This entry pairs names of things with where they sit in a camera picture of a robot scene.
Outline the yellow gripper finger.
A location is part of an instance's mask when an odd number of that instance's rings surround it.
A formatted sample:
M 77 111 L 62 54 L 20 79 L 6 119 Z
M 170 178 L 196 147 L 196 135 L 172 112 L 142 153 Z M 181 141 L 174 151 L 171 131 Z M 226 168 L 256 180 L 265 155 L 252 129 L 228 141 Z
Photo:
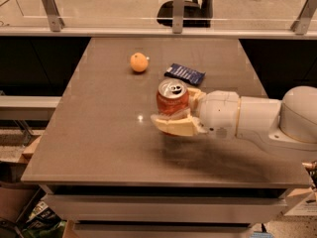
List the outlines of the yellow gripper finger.
M 196 110 L 199 104 L 199 101 L 205 97 L 206 93 L 201 91 L 198 88 L 188 87 L 187 88 L 189 94 L 189 107 L 192 111 Z
M 207 130 L 203 128 L 200 120 L 191 115 L 176 120 L 162 119 L 158 115 L 152 115 L 151 119 L 160 131 L 169 135 L 191 137 L 207 133 Z

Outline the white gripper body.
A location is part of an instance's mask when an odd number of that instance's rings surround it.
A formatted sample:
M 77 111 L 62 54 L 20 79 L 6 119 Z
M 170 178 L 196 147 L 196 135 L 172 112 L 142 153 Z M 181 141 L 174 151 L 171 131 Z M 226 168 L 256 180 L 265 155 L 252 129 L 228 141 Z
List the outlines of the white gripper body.
M 233 91 L 216 90 L 204 96 L 197 114 L 201 125 L 209 132 L 220 129 L 235 133 L 240 106 L 240 96 Z

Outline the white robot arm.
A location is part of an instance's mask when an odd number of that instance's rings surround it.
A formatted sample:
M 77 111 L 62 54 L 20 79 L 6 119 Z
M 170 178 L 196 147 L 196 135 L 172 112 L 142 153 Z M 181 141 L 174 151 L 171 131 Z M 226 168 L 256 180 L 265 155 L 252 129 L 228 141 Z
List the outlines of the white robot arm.
M 158 90 L 158 113 L 151 119 L 166 134 L 206 134 L 214 140 L 237 138 L 279 157 L 314 161 L 315 99 L 316 89 L 307 86 L 295 87 L 277 100 L 169 85 Z

